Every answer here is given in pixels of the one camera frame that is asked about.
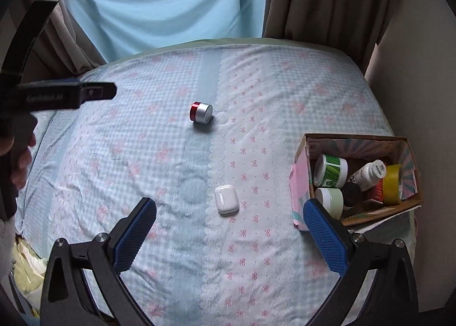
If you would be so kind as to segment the person's left hand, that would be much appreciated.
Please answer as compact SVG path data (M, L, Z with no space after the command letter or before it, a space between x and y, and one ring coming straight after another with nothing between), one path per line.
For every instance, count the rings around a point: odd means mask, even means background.
M4 156L8 153L14 144L13 138L5 138L0 140L0 153ZM36 136L33 132L28 139L28 145L25 150L20 154L17 166L11 172L11 182L17 190L24 188L27 178L27 167L32 162L31 148L36 145Z

